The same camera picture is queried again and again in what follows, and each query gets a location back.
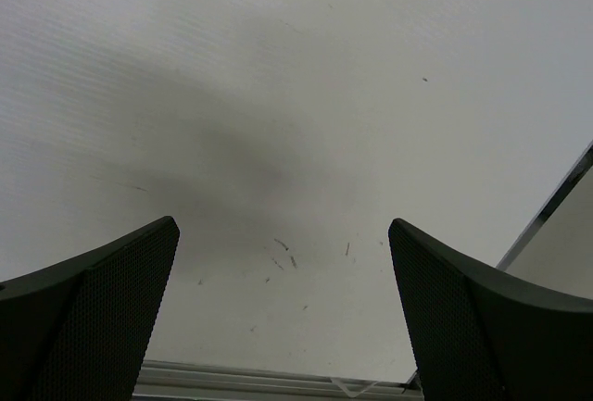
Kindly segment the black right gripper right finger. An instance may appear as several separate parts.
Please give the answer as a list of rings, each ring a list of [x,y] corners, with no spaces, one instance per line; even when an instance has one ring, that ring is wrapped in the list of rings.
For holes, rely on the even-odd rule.
[[[591,300],[515,278],[404,219],[388,238],[425,399],[591,399]]]

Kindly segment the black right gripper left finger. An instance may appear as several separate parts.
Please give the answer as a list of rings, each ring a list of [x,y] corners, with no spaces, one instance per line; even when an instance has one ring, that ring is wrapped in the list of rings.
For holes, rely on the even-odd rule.
[[[131,399],[179,238],[166,216],[2,282],[2,399]]]

